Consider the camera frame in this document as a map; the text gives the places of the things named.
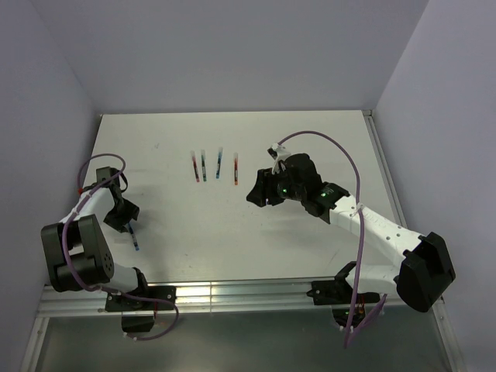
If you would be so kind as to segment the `dark blue capped pen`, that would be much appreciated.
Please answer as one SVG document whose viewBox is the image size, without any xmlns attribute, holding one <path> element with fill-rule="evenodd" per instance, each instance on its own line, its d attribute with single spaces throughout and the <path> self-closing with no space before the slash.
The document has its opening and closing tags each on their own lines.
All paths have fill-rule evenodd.
<svg viewBox="0 0 496 372">
<path fill-rule="evenodd" d="M 140 250 L 140 246 L 138 244 L 138 241 L 137 241 L 137 238 L 136 238 L 136 234 L 135 234 L 134 229 L 133 229 L 133 227 L 132 227 L 132 225 L 131 225 L 130 222 L 127 224 L 127 229 L 129 231 L 129 234 L 131 235 L 131 239 L 132 239 L 132 242 L 133 242 L 133 246 L 135 248 L 135 251 L 139 251 Z"/>
</svg>

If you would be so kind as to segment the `red capped pen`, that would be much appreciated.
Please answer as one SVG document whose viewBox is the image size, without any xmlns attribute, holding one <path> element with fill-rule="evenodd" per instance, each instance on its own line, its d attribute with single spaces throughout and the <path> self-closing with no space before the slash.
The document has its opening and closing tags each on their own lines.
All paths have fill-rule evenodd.
<svg viewBox="0 0 496 372">
<path fill-rule="evenodd" d="M 233 183 L 235 186 L 239 184 L 238 163 L 239 163 L 239 154 L 235 152 L 233 154 Z"/>
</svg>

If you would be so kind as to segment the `light blue pen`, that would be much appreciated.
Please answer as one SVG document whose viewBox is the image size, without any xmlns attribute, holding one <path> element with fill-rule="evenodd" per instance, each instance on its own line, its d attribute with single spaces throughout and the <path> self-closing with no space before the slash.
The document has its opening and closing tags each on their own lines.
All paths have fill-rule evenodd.
<svg viewBox="0 0 496 372">
<path fill-rule="evenodd" d="M 222 167 L 222 155 L 223 155 L 223 147 L 218 148 L 217 160 L 216 160 L 216 169 L 215 169 L 215 179 L 220 179 L 221 167 Z"/>
</svg>

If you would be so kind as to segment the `magenta pen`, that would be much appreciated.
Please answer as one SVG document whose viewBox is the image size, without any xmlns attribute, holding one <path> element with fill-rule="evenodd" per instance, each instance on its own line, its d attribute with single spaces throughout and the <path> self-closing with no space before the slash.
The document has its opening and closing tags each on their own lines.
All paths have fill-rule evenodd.
<svg viewBox="0 0 496 372">
<path fill-rule="evenodd" d="M 192 162 L 192 166 L 193 166 L 193 170 L 194 170 L 194 175 L 195 175 L 195 180 L 197 183 L 200 182 L 200 175 L 199 175 L 199 171 L 198 171 L 198 164 L 197 164 L 197 158 L 196 158 L 196 155 L 195 155 L 195 151 L 191 151 L 191 162 Z"/>
</svg>

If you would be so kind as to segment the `green capped pen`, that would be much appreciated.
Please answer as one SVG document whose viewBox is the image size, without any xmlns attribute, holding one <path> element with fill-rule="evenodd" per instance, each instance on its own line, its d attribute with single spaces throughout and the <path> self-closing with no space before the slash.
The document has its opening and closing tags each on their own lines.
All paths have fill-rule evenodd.
<svg viewBox="0 0 496 372">
<path fill-rule="evenodd" d="M 201 175 L 203 182 L 206 182 L 207 181 L 206 153 L 204 149 L 201 149 Z"/>
</svg>

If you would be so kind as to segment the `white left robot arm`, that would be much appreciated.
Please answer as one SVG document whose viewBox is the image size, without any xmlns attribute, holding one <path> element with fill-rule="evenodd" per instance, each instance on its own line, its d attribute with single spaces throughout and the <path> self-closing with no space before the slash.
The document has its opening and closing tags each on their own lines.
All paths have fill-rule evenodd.
<svg viewBox="0 0 496 372">
<path fill-rule="evenodd" d="M 128 183 L 114 167 L 96 170 L 96 182 L 82 189 L 78 203 L 59 222 L 40 232 L 52 287 L 58 292 L 104 288 L 123 293 L 133 309 L 148 306 L 151 290 L 136 267 L 114 262 L 102 231 L 105 223 L 118 233 L 130 233 L 140 208 L 123 197 Z"/>
</svg>

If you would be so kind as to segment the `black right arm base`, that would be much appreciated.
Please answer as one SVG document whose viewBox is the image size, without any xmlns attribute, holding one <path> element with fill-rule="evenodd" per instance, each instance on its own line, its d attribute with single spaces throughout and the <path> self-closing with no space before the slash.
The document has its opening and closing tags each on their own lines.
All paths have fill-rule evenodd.
<svg viewBox="0 0 496 372">
<path fill-rule="evenodd" d="M 306 295 L 313 300 L 315 306 L 323 305 L 345 305 L 345 308 L 333 309 L 332 316 L 340 328 L 345 328 L 348 315 L 350 314 L 350 303 L 352 298 L 352 287 L 346 281 L 335 279 L 328 281 L 313 281 Z M 377 293 L 366 292 L 358 294 L 351 326 L 357 327 L 367 314 L 367 305 L 375 305 L 380 300 Z"/>
</svg>

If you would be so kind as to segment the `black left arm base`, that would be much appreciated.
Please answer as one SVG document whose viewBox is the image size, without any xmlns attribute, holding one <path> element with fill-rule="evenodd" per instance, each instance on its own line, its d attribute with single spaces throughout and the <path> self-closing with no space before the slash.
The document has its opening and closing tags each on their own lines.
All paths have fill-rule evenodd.
<svg viewBox="0 0 496 372">
<path fill-rule="evenodd" d="M 105 311 L 121 314 L 121 329 L 125 336 L 136 341 L 158 339 L 169 333 L 179 319 L 176 292 L 175 286 L 155 285 L 148 287 L 141 295 L 108 293 Z M 157 318 L 162 311 L 174 311 L 174 318 L 165 330 L 153 334 L 152 329 L 157 326 Z"/>
</svg>

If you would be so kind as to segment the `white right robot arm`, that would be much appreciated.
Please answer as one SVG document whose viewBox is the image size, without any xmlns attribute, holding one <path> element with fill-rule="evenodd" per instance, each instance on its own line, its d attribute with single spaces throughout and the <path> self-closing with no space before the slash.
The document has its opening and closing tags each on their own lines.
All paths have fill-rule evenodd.
<svg viewBox="0 0 496 372">
<path fill-rule="evenodd" d="M 397 294 L 410 308 L 427 312 L 454 282 L 453 263 L 440 235 L 423 236 L 401 227 L 359 203 L 346 189 L 323 181 L 306 153 L 291 154 L 280 146 L 268 153 L 274 165 L 258 170 L 248 202 L 259 207 L 300 202 L 309 215 L 352 233 L 390 261 L 348 263 L 327 288 L 310 290 L 315 304 L 343 304 L 359 295 L 373 303 L 380 295 Z"/>
</svg>

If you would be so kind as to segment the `aluminium side rail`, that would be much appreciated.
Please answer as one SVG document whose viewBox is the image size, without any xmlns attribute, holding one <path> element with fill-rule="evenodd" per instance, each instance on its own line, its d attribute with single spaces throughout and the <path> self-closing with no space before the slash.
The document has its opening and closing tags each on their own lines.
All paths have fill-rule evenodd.
<svg viewBox="0 0 496 372">
<path fill-rule="evenodd" d="M 378 132 L 375 126 L 373 112 L 371 110 L 362 111 L 363 118 L 367 127 L 367 131 L 372 142 L 374 152 L 379 163 L 379 168 L 381 169 L 381 175 L 386 186 L 388 199 L 391 205 L 391 209 L 394 214 L 394 221 L 402 228 L 407 228 L 407 222 L 402 211 L 401 203 L 398 198 L 398 193 L 394 186 L 394 181 L 391 176 L 391 172 L 388 167 L 388 162 L 381 145 Z"/>
</svg>

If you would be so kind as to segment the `aluminium front rail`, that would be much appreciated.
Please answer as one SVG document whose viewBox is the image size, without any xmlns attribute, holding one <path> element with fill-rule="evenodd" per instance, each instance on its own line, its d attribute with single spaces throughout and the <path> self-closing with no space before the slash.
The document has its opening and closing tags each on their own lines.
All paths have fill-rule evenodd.
<svg viewBox="0 0 496 372">
<path fill-rule="evenodd" d="M 181 315 L 317 309 L 306 295 L 315 277 L 241 281 L 171 282 Z M 64 292 L 45 287 L 37 318 L 152 315 L 149 311 L 108 312 L 104 292 Z"/>
</svg>

